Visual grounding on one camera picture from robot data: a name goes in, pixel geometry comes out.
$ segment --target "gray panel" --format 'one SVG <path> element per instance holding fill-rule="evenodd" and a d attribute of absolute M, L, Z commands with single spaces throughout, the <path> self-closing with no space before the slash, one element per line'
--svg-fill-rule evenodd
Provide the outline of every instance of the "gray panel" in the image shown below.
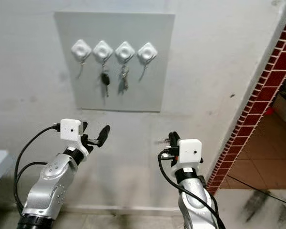
<path fill-rule="evenodd" d="M 173 14 L 56 12 L 54 17 L 78 107 L 116 111 L 161 110 Z M 72 56 L 70 48 L 78 39 L 86 41 L 92 49 L 104 40 L 114 50 L 123 41 L 128 41 L 136 52 L 151 42 L 158 55 L 144 74 L 144 66 L 137 54 L 133 56 L 128 65 L 129 89 L 121 93 L 121 64 L 112 54 L 106 63 L 110 68 L 107 98 L 99 77 L 102 65 L 93 54 L 86 60 L 80 77 L 76 77 L 80 65 Z"/>

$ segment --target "key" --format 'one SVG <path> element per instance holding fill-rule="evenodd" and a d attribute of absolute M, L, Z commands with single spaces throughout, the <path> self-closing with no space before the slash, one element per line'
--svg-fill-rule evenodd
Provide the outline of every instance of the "key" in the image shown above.
<path fill-rule="evenodd" d="M 127 82 L 127 76 L 128 76 L 128 68 L 126 69 L 126 71 L 123 72 L 122 74 L 122 79 L 123 79 L 123 83 L 124 83 L 124 89 L 127 90 L 128 89 L 128 82 Z"/>
<path fill-rule="evenodd" d="M 109 76 L 106 73 L 102 73 L 101 74 L 101 79 L 102 79 L 102 83 L 105 85 L 106 87 L 106 96 L 108 97 L 108 85 L 110 84 L 110 79 Z"/>

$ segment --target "red brick wall trim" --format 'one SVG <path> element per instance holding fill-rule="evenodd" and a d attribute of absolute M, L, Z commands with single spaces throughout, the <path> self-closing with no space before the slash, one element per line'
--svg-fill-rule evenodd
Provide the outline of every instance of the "red brick wall trim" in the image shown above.
<path fill-rule="evenodd" d="M 286 78 L 286 26 L 207 182 L 214 194 Z"/>

